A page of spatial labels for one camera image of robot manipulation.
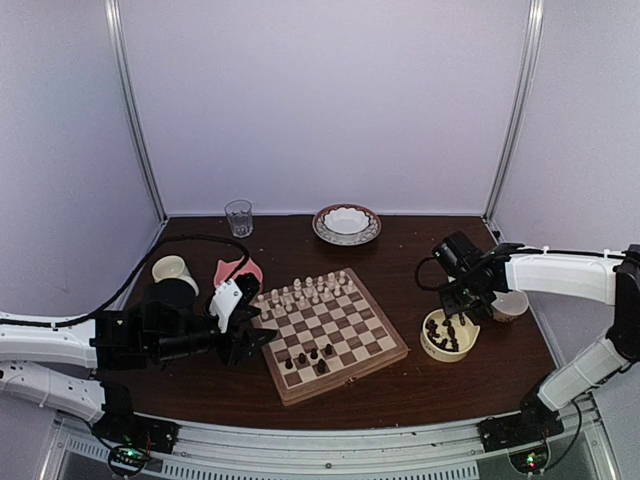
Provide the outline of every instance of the robotic arm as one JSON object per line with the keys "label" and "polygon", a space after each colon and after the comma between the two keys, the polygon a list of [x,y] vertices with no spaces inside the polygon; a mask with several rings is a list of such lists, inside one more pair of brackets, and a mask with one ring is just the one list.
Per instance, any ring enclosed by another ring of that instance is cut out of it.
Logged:
{"label": "robotic arm", "polygon": [[640,359],[640,245],[603,254],[500,244],[484,253],[462,232],[444,239],[434,258],[454,280],[438,287],[445,314],[491,314],[494,292],[538,291],[615,306],[614,323],[522,400],[521,412],[479,425],[486,451],[561,433],[558,410]]}

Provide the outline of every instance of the white wall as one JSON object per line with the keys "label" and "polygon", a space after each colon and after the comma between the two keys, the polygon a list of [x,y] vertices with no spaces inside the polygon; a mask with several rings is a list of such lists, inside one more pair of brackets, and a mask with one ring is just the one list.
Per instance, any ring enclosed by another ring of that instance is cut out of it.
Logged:
{"label": "white wall", "polygon": [[527,0],[121,4],[169,213],[484,209]]}
{"label": "white wall", "polygon": [[[120,286],[158,224],[104,2],[0,2],[0,311],[74,314]],[[53,412],[0,398],[0,476],[34,478]]]}
{"label": "white wall", "polygon": [[[497,222],[573,249],[640,243],[640,4],[546,2],[538,68]],[[566,360],[611,325],[588,301],[536,296]],[[638,478],[640,369],[597,392],[623,479]]]}

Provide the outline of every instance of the ceramic bowl with pattern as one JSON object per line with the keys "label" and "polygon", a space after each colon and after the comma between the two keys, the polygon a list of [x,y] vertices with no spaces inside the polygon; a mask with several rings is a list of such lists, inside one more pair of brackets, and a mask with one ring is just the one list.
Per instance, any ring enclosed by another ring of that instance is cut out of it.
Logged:
{"label": "ceramic bowl with pattern", "polygon": [[333,245],[363,245],[376,238],[381,230],[380,218],[358,205],[332,205],[313,218],[313,231]]}

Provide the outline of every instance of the white backdrop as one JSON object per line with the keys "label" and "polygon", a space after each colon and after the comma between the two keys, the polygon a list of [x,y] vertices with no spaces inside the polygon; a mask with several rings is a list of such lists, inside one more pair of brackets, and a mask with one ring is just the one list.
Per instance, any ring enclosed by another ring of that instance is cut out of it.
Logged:
{"label": "white backdrop", "polygon": [[[640,4],[547,2],[538,68],[497,222],[510,241],[567,249],[640,243]],[[536,296],[562,356],[613,309]],[[596,392],[624,480],[640,470],[640,367]]]}
{"label": "white backdrop", "polygon": [[529,2],[123,0],[169,214],[481,213]]}

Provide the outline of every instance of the metal frame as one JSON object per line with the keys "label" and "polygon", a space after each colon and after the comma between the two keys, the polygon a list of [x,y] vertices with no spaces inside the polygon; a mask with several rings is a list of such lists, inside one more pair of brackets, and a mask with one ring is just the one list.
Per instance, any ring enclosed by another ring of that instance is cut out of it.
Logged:
{"label": "metal frame", "polygon": [[524,117],[524,109],[527,97],[531,90],[533,75],[538,60],[538,51],[540,49],[540,38],[542,36],[542,20],[544,16],[544,0],[531,0],[529,9],[529,23],[527,25],[527,33],[524,40],[524,49],[522,51],[522,62],[520,64],[520,75],[516,88],[516,95],[511,110],[511,118],[507,127],[507,135],[502,147],[500,163],[496,172],[496,178],[491,188],[489,201],[484,212],[484,218],[487,223],[492,226],[493,219],[498,207],[498,201],[504,188],[504,184],[511,166],[513,154],[518,141],[522,119]]}
{"label": "metal frame", "polygon": [[149,161],[149,152],[147,151],[147,145],[144,141],[138,107],[136,105],[136,99],[133,94],[131,73],[129,71],[129,62],[127,60],[124,34],[122,32],[122,21],[120,19],[120,1],[105,0],[105,9],[107,13],[107,26],[109,27],[109,36],[111,37],[111,44],[113,45],[113,51],[116,56],[116,63],[118,64],[120,86],[122,88],[122,95],[124,97],[124,104],[127,112],[127,120],[129,124],[129,130],[131,132],[131,138],[136,150],[140,169],[142,170],[142,177],[147,187],[147,191],[149,192],[149,195],[151,197],[156,216],[158,217],[158,221],[162,222],[167,219],[167,214],[165,212],[164,206],[162,205],[162,199],[158,190],[158,184],[153,174],[153,169],[151,168],[151,162]]}

